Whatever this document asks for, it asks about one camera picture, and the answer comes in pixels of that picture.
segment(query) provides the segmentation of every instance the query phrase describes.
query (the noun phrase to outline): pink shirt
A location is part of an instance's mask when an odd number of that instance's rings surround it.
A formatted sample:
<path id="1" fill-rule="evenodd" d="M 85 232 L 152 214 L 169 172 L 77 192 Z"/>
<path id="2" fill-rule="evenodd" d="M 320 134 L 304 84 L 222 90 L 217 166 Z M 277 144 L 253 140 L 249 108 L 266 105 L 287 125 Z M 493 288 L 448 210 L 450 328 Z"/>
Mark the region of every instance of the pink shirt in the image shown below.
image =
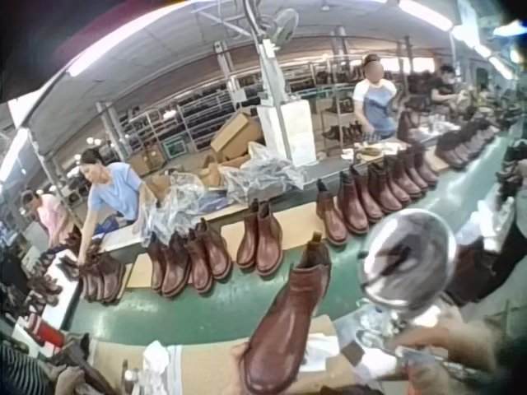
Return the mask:
<path id="1" fill-rule="evenodd" d="M 45 194 L 40 196 L 40 198 L 42 199 L 42 205 L 36 211 L 39 213 L 40 222 L 47 228 L 49 236 L 52 236 L 60 226 L 61 216 L 67 211 L 62 206 L 60 199 L 54 195 Z M 63 242 L 72 230 L 73 222 L 69 221 L 58 238 L 59 242 Z"/>

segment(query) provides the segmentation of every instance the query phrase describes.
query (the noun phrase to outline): round mirror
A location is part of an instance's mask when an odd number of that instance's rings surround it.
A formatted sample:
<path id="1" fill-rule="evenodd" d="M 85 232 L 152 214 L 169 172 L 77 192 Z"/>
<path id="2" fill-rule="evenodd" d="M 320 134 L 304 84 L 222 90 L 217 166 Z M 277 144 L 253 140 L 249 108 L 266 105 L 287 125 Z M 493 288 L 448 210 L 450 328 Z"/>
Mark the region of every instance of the round mirror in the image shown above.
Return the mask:
<path id="1" fill-rule="evenodd" d="M 366 241 L 367 255 L 359 266 L 365 296 L 405 316 L 418 314 L 450 282 L 456 245 L 450 227 L 427 210 L 388 216 Z"/>

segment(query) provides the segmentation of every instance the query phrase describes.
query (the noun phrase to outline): plastic bag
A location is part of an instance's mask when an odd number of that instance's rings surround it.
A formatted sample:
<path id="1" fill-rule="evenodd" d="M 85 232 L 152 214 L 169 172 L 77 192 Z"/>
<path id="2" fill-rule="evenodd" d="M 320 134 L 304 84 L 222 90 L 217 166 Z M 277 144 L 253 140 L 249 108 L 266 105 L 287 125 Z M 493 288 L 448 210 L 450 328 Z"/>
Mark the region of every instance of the plastic bag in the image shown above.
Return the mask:
<path id="1" fill-rule="evenodd" d="M 199 203 L 205 196 L 203 183 L 194 174 L 173 173 L 170 176 L 170 191 L 159 206 L 149 202 L 141 207 L 145 221 L 141 229 L 142 246 L 150 244 L 155 233 L 163 244 L 177 231 L 186 235 L 201 214 Z"/>
<path id="2" fill-rule="evenodd" d="M 275 151 L 256 142 L 249 143 L 250 159 L 239 169 L 220 166 L 229 202 L 248 203 L 253 198 L 267 200 L 291 188 L 304 188 L 302 169 Z"/>

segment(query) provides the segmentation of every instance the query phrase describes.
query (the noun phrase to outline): white and blue shirt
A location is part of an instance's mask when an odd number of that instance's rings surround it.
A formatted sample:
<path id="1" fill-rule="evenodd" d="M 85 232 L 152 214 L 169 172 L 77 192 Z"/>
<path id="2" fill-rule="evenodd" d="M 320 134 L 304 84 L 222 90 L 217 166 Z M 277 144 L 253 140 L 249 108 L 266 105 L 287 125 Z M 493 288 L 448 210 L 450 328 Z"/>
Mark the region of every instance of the white and blue shirt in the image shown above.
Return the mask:
<path id="1" fill-rule="evenodd" d="M 395 121 L 389 114 L 389 101 L 396 93 L 394 83 L 384 78 L 378 85 L 365 79 L 355 86 L 353 101 L 362 103 L 366 119 L 380 138 L 391 137 L 397 130 Z"/>

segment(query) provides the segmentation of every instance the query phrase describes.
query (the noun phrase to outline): light blue shirt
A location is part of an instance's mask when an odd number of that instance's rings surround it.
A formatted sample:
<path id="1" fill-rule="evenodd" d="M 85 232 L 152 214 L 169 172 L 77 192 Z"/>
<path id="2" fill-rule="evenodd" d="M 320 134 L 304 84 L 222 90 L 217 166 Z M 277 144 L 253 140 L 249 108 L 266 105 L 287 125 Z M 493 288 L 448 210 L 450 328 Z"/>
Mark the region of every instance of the light blue shirt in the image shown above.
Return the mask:
<path id="1" fill-rule="evenodd" d="M 123 214 L 126 220 L 135 221 L 138 218 L 141 179 L 127 163 L 115 162 L 107 168 L 111 174 L 111 182 L 91 185 L 88 206 L 99 210 L 106 203 Z"/>

